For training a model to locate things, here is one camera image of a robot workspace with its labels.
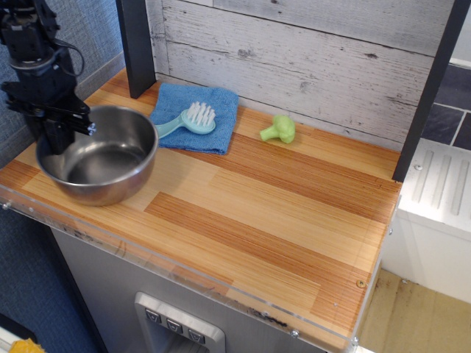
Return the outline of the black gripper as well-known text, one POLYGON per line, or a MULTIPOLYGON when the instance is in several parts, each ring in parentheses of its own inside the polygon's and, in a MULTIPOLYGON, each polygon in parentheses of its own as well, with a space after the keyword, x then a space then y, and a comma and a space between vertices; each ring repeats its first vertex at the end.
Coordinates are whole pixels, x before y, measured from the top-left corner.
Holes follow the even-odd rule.
POLYGON ((62 154, 74 142, 74 131, 88 136, 96 132, 90 108, 75 94, 78 74, 69 47, 47 49, 46 56, 36 60, 10 58, 9 64, 18 80, 3 82, 1 89, 9 109, 28 114, 24 120, 36 141, 43 138, 53 154, 62 154), (57 115, 68 125, 51 120, 57 115))

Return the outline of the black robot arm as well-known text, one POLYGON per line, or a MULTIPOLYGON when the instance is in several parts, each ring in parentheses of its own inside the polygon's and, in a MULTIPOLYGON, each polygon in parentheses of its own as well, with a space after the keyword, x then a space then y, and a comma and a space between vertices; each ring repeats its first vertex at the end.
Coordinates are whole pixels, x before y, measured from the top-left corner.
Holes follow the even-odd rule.
POLYGON ((96 125, 90 107, 75 93, 79 73, 74 46, 56 38, 56 13, 44 1, 1 2, 1 44, 18 77, 3 82, 10 110, 22 114, 36 140, 62 154, 78 133, 91 136, 96 125))

